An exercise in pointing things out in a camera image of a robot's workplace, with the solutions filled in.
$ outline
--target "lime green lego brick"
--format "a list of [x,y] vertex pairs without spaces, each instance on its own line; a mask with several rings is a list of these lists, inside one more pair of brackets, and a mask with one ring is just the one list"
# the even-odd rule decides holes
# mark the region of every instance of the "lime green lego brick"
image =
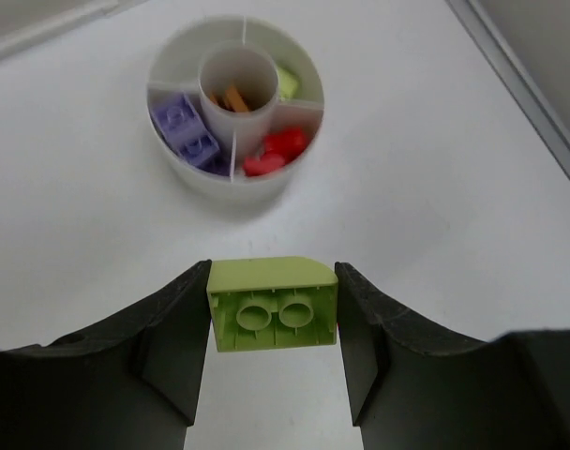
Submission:
[[335,344],[338,278],[307,258],[214,261],[207,285],[219,352]]
[[278,94],[281,98],[293,98],[300,87],[300,82],[283,67],[277,66]]

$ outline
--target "red lego piece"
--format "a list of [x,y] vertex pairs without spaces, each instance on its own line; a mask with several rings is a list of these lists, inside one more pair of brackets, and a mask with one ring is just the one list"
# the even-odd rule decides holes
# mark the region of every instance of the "red lego piece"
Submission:
[[292,162],[308,147],[308,136],[300,127],[289,127],[277,134],[270,134],[264,138],[264,153],[266,155],[278,154]]
[[262,176],[277,171],[287,164],[284,156],[277,153],[264,154],[260,159],[247,157],[244,161],[246,176]]

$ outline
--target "white wall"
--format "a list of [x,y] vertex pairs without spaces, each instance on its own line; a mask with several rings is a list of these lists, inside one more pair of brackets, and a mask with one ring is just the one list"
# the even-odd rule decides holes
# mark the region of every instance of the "white wall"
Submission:
[[479,0],[570,130],[570,0]]
[[0,37],[92,0],[0,0]]

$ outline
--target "round plastic container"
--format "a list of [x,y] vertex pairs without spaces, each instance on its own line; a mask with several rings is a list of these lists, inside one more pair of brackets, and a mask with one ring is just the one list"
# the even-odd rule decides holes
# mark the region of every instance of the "round plastic container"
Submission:
[[[287,98],[282,69],[298,81]],[[244,91],[253,86],[260,107],[228,112],[212,96],[229,83]],[[171,136],[153,118],[167,101],[185,95],[220,147],[220,171],[198,169],[174,151]],[[279,194],[312,149],[323,121],[323,86],[311,59],[289,35],[248,17],[208,18],[179,31],[160,50],[147,83],[150,129],[158,147],[180,178],[201,193],[230,203],[255,203]],[[310,139],[304,154],[283,169],[245,177],[241,160],[262,150],[266,134],[301,127]],[[192,127],[192,133],[199,131]]]

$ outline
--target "white table surface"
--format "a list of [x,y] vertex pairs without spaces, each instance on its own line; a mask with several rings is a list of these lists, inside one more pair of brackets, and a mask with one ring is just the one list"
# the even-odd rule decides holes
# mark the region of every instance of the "white table surface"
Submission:
[[[50,343],[201,259],[353,263],[477,338],[570,327],[570,183],[443,0],[152,0],[0,64],[0,348]],[[183,187],[145,124],[151,57],[204,15],[286,29],[325,122],[275,204]],[[359,450],[338,347],[217,354],[186,449]]]

